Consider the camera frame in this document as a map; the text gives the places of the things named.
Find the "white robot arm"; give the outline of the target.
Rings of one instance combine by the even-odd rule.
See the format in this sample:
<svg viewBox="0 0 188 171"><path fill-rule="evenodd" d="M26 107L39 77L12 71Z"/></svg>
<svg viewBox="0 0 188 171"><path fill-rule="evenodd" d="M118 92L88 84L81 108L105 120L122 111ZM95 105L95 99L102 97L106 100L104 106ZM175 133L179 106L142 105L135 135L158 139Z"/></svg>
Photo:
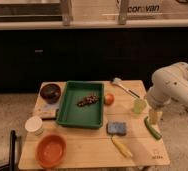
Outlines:
<svg viewBox="0 0 188 171"><path fill-rule="evenodd" d="M161 109L172 99L188 108L188 63L177 62L157 69L151 79L153 85L146 93L151 124L158 123L162 116Z"/></svg>

